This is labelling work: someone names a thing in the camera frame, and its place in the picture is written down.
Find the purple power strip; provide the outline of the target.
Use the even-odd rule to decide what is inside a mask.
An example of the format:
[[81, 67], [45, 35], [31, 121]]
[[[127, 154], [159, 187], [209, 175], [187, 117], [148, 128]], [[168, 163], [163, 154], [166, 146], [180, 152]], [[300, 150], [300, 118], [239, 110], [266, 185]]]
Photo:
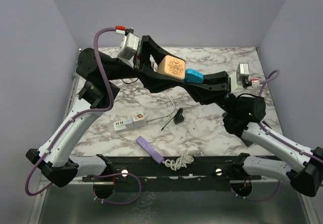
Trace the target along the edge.
[[157, 163], [162, 164], [165, 162], [164, 157], [159, 154], [154, 147], [148, 143], [143, 137], [139, 136], [136, 139], [137, 144], [139, 144], [150, 156], [151, 158]]

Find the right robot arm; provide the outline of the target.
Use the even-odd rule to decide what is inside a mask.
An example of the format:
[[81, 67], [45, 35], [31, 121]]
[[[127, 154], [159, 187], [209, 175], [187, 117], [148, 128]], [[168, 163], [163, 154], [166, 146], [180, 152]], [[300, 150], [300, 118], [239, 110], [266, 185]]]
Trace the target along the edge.
[[250, 79], [249, 74], [220, 72], [204, 75], [201, 82], [185, 80], [182, 87], [200, 104], [215, 103], [224, 110], [226, 131], [245, 144], [257, 144], [278, 160], [241, 153], [232, 163], [237, 179], [264, 176], [287, 182], [297, 192], [314, 197], [322, 184], [322, 148], [311, 149], [275, 132], [264, 124], [265, 99], [261, 95], [234, 91], [239, 88], [264, 88], [266, 79]]

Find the black charger with cable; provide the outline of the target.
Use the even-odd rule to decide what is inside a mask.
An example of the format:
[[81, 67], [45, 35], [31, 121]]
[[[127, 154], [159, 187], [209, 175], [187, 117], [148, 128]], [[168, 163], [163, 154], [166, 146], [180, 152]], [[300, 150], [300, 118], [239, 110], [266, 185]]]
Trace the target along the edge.
[[161, 131], [164, 130], [164, 128], [171, 122], [173, 121], [175, 125], [182, 123], [184, 121], [184, 116], [183, 116], [183, 111], [184, 109], [180, 107], [176, 114], [161, 128]]

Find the white power strip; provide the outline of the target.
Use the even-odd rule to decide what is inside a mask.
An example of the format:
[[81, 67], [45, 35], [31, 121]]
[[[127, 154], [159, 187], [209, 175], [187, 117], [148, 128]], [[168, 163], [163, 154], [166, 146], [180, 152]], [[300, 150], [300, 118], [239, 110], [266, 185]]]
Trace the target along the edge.
[[113, 123], [114, 131], [116, 133], [128, 131], [134, 128], [132, 119], [125, 119]]

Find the beige cube socket adapter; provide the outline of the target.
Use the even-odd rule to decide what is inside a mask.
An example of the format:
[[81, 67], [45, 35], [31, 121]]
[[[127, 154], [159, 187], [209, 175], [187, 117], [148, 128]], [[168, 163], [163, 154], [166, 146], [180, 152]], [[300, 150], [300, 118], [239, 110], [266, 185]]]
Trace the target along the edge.
[[182, 59], [167, 55], [157, 67], [157, 72], [178, 80], [185, 79], [186, 62]]

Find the blue charger plug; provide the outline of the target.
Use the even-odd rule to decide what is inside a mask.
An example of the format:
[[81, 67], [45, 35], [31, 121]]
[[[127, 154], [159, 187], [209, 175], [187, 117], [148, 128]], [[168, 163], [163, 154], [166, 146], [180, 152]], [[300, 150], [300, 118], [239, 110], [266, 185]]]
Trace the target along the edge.
[[201, 84], [203, 83], [203, 80], [204, 75], [201, 72], [194, 69], [186, 69], [184, 79], [185, 82]]

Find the white cube socket adapter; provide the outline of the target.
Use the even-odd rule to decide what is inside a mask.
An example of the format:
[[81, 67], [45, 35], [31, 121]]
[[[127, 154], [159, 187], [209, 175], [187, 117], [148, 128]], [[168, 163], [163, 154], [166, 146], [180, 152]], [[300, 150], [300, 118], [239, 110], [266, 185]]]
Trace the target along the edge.
[[146, 125], [146, 118], [142, 110], [132, 112], [134, 128], [142, 128]]

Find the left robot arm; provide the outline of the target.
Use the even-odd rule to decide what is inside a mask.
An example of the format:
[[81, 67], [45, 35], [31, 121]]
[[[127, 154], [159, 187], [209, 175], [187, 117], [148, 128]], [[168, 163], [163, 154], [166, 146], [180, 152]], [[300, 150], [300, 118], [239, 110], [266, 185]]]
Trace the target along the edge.
[[39, 149], [29, 149], [27, 159], [58, 187], [64, 187], [75, 177], [96, 176], [101, 181], [110, 178], [109, 160], [101, 154], [73, 157], [76, 144], [88, 128], [113, 108], [120, 89], [111, 80], [137, 77], [143, 38], [131, 32], [123, 37], [118, 56], [112, 58], [94, 46], [81, 50], [76, 73], [86, 80], [68, 116], [51, 138]]

